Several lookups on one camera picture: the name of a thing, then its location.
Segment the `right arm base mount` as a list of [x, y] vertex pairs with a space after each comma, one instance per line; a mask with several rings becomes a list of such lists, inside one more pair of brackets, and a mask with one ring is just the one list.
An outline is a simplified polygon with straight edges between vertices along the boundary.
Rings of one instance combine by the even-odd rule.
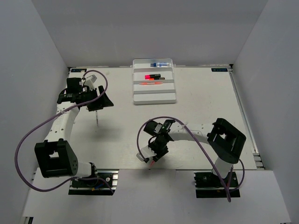
[[[196, 198], [226, 198], [227, 194], [218, 176], [212, 172], [195, 172]], [[240, 198], [240, 191], [234, 190], [239, 185], [236, 173], [232, 173], [229, 192], [231, 198]]]

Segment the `pink black highlighter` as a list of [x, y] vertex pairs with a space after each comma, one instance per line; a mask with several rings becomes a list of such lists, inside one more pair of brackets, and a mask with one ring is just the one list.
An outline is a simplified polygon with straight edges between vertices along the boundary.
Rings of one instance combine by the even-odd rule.
[[150, 78], [160, 78], [160, 74], [151, 74], [151, 75], [145, 75], [145, 79], [150, 79]]

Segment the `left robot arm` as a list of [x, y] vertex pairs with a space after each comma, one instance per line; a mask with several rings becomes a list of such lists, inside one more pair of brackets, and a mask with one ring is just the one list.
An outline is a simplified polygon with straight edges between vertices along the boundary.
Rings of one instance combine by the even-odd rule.
[[113, 106], [104, 93], [104, 87], [96, 88], [95, 75], [87, 78], [68, 78], [67, 87], [59, 93], [57, 100], [58, 117], [54, 119], [48, 135], [35, 146], [35, 154], [44, 178], [77, 176], [88, 186], [98, 183], [99, 175], [91, 162], [79, 162], [72, 147], [70, 137], [81, 103], [88, 102], [88, 111], [97, 111]]

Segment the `orange-capped black marker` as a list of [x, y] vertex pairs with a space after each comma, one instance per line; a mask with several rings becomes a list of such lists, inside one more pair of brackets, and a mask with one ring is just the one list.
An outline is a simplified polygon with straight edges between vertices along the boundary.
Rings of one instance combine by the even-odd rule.
[[150, 78], [148, 80], [165, 80], [164, 77], [155, 77], [155, 78]]

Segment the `clear blue-capped spray bottle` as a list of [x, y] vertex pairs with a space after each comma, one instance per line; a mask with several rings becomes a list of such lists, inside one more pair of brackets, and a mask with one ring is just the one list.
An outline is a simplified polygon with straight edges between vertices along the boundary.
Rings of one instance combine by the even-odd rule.
[[162, 67], [171, 67], [171, 63], [166, 63], [166, 62], [156, 62], [156, 63], [151, 63], [150, 67], [153, 68], [162, 68]]

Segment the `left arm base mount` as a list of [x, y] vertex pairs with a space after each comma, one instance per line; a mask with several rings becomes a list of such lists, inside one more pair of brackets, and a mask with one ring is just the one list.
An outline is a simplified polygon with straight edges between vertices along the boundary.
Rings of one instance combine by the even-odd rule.
[[97, 170], [91, 180], [71, 181], [68, 195], [112, 196], [118, 182], [118, 170]]

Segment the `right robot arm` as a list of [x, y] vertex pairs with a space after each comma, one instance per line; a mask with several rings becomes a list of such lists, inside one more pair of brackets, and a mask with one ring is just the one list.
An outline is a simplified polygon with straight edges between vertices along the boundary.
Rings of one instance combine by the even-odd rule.
[[167, 116], [164, 123], [150, 119], [141, 127], [143, 131], [154, 138], [147, 146], [137, 145], [137, 158], [147, 163], [150, 159], [157, 162], [166, 155], [170, 141], [194, 141], [199, 144], [208, 144], [217, 154], [216, 162], [212, 163], [211, 181], [216, 186], [222, 186], [228, 180], [228, 174], [233, 165], [237, 164], [246, 136], [223, 118], [217, 118], [211, 125], [184, 124], [182, 121]]

